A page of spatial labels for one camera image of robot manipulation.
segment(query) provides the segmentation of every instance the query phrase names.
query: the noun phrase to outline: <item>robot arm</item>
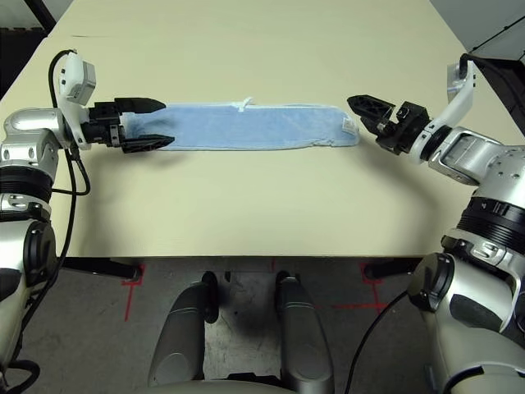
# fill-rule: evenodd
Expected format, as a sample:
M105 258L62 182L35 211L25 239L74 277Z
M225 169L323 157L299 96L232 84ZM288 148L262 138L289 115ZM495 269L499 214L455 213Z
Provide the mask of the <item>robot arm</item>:
M0 392L2 375L17 356L31 292L52 282L60 268L49 206L58 150L86 150L99 143L132 153L158 149L174 140L164 135L127 139L120 122L123 112L153 112L165 105L150 98L116 98L85 108L95 85L94 67L69 52L60 72L58 108L23 109L4 123L7 136L0 144Z
M376 142L465 185L477 186L442 253L426 256L408 288L431 334L437 392L525 392L525 350L503 335L525 276L525 146L455 126L472 106L473 62L449 67L449 106L432 120L405 102L348 99Z

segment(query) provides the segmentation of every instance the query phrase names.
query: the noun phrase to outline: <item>tabletop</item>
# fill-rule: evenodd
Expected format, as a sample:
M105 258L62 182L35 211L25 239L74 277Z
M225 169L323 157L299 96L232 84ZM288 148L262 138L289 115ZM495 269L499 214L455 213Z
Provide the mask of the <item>tabletop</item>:
M89 102L323 103L370 94L447 104L446 67L463 47L423 0L75 0L0 102L0 121L48 108L47 69L75 48L95 65ZM506 144L523 137L478 73L462 126ZM70 256L404 256L439 249L473 189L373 142L260 152L83 152ZM69 187L65 160L55 186ZM57 242L69 198L53 195Z

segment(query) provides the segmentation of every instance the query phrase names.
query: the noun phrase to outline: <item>white wall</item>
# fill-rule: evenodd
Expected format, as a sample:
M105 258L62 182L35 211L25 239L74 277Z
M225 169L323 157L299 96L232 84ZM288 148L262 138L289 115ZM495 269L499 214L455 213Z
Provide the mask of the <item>white wall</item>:
M525 15L523 0L431 0L467 51ZM525 20L473 53L518 59L525 50Z
M58 21L73 0L43 0ZM42 27L24 0L0 0L0 27Z

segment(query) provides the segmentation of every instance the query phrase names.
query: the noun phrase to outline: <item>gray floor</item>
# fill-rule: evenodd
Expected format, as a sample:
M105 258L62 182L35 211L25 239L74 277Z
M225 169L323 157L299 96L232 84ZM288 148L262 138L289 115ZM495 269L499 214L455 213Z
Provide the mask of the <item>gray floor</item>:
M206 326L207 378L234 372L279 373L279 338L273 313L275 274L300 273L318 307L341 393L352 355L380 303L406 287L407 277L372 286L357 259L156 259L146 263L141 286L64 271L25 332L22 358L42 373L29 393L130 393L144 387L156 340L177 295L206 270L220 279L223 307ZM231 271L231 280L224 277ZM401 301L372 334L358 363L353 393L427 393L423 365L427 334L418 311Z

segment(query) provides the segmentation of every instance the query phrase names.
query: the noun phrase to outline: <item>blue towel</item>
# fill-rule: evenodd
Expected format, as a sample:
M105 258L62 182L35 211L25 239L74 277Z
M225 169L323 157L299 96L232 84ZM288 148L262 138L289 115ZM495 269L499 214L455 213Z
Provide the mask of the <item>blue towel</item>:
M358 143L358 127L344 111L324 105L242 103L170 104L152 113L125 113L127 138L175 137L167 150L274 150Z

